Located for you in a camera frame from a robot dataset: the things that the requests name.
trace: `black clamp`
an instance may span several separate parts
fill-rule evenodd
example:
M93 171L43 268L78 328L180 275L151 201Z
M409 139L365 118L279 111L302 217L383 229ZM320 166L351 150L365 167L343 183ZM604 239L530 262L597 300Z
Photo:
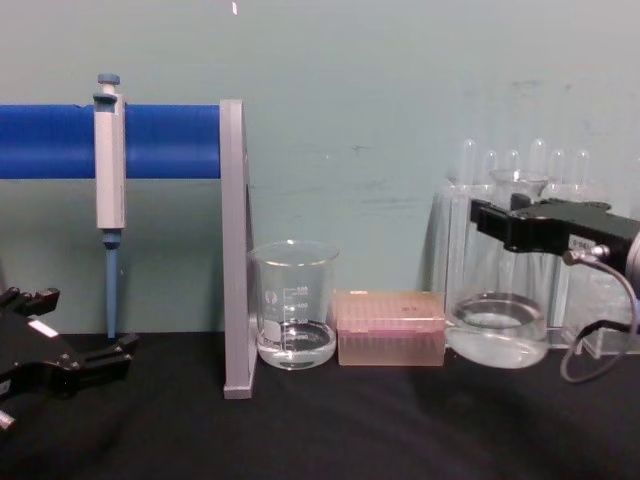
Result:
M97 385L123 380L138 336L128 334L92 352L76 352L37 316L55 310L60 291L32 295L10 288L0 294L0 402L22 393L69 398ZM13 419L0 412L0 429Z

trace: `micropipette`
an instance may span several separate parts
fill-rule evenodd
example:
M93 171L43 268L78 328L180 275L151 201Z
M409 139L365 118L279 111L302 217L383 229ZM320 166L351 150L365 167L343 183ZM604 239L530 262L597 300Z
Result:
M114 338L117 323L118 247L126 225L124 99L116 93L120 77L98 75L100 92L93 95L96 167L96 223L106 248L107 335Z

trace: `clear liquid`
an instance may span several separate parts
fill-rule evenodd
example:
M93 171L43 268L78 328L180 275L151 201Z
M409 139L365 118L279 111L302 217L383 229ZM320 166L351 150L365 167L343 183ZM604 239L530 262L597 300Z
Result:
M329 360L336 351L336 334L320 322L287 323L278 343L258 335L258 354L269 365L303 370Z
M447 328L448 345L481 365L525 368L542 360L549 349L544 316L537 305L487 294L454 308L460 322Z
M525 368L538 363L547 354L544 341L449 328L447 343L459 355L481 365L497 368Z

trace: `white label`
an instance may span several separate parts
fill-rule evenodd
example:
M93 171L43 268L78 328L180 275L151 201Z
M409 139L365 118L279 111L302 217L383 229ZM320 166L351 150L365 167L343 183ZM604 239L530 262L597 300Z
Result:
M49 338L53 338L53 337L58 335L58 332L56 332L50 326L45 325L44 323L42 323L40 320L33 320L33 321L29 322L29 326L31 328L35 328L40 333L42 333L43 335L46 335Z
M267 340L271 340L272 342L279 342L281 337L280 324L278 322L274 322L273 320L265 320L263 335Z
M569 235L570 250L589 250L596 246L596 242L587 238L578 237L577 235Z

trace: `gray metal stand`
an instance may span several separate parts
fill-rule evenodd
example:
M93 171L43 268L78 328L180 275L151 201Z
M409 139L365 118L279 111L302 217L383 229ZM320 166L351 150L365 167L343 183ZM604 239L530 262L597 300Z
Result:
M256 363L249 165L241 100L220 102L220 178L224 267L224 397L251 398Z

